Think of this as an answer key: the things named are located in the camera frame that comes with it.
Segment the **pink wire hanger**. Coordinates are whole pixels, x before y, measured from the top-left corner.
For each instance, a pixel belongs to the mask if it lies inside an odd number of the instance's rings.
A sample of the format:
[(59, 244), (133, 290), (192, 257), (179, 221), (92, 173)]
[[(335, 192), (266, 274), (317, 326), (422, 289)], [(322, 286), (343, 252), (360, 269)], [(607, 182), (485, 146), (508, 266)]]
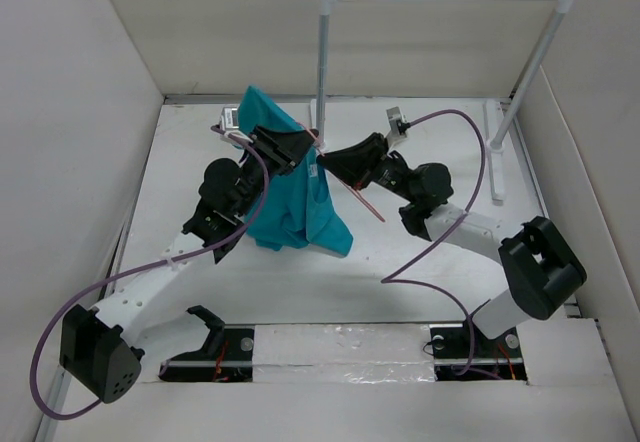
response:
[[(320, 142), (319, 136), (314, 132), (313, 129), (310, 129), (309, 127), (306, 127), (304, 124), (302, 124), (301, 122), (296, 122), (296, 124), (302, 128), (304, 131), (306, 131), (313, 139), (314, 142), (314, 146), (315, 146), (315, 151), (318, 155), (324, 155), (325, 152), (322, 149), (322, 144)], [(353, 189), (352, 187), (350, 187), (349, 185), (347, 185), (344, 181), (342, 181), (341, 179), (339, 179), (338, 177), (336, 177), (336, 179), (338, 180), (338, 182), (362, 205), (366, 208), (367, 211), (369, 211), (378, 221), (380, 221), (381, 223), (385, 223), (386, 219), (382, 216), (382, 214), (375, 208), (374, 205), (372, 205), (369, 201), (366, 200), (366, 198), (361, 195), (358, 191), (356, 191), (355, 189)]]

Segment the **teal t shirt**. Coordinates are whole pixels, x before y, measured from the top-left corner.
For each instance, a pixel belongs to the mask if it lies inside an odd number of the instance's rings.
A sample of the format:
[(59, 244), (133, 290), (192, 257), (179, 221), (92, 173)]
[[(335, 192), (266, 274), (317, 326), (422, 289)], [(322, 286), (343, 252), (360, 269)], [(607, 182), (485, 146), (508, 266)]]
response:
[[(255, 86), (245, 91), (238, 109), (238, 123), (244, 134), (257, 126), (278, 132), (302, 129)], [(326, 172), (316, 164), (313, 149), (292, 173), (272, 179), (264, 207), (249, 227), (248, 235), (257, 246), (274, 251), (314, 245), (337, 256), (349, 254), (353, 236), (334, 209)]]

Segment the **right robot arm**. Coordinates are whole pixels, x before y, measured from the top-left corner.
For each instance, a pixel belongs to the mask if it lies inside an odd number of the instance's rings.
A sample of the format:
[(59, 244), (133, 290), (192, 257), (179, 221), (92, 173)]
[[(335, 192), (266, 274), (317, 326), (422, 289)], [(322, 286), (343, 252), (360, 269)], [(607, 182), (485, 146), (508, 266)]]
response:
[(399, 215), (410, 235), (446, 242), (501, 265), (507, 289), (482, 306), (461, 333), (463, 346), (474, 355), (486, 354), (499, 336), (522, 322), (549, 319), (587, 279), (551, 220), (537, 216), (509, 224), (455, 206), (449, 201), (453, 188), (445, 165), (412, 168), (380, 133), (320, 155), (317, 162), (353, 189), (375, 183), (403, 198)]

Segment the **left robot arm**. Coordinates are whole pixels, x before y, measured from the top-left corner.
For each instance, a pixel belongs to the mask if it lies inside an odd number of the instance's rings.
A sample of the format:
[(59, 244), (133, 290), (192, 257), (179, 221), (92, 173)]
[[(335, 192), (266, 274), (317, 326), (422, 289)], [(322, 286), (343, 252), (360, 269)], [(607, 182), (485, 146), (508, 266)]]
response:
[(172, 300), (185, 294), (199, 256), (220, 262), (258, 215), (271, 181), (294, 172), (314, 143), (306, 130), (256, 126), (248, 135), (225, 132), (244, 154), (218, 158), (205, 169), (199, 201), (162, 259), (129, 276), (118, 293), (86, 309), (74, 303), (62, 319), (60, 362), (101, 403), (113, 403), (136, 382), (145, 351), (143, 331)]

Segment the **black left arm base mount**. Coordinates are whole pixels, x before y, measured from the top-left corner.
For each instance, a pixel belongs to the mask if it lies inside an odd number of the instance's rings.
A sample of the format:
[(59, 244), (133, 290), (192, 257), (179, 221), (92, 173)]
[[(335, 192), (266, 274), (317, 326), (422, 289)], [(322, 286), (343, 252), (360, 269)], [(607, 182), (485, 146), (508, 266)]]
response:
[(203, 306), (187, 310), (207, 329), (199, 347), (163, 362), (158, 377), (163, 382), (244, 383), (253, 381), (255, 327), (232, 325)]

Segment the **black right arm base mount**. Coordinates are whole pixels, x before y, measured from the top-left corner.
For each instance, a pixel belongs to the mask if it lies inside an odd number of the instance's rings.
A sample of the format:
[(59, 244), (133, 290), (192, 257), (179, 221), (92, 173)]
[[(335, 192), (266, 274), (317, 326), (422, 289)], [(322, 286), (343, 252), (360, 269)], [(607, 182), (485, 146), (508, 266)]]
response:
[(429, 324), (422, 351), (432, 357), (437, 382), (526, 381), (520, 339), (515, 328), (496, 339), (474, 331), (471, 343), (466, 323)]

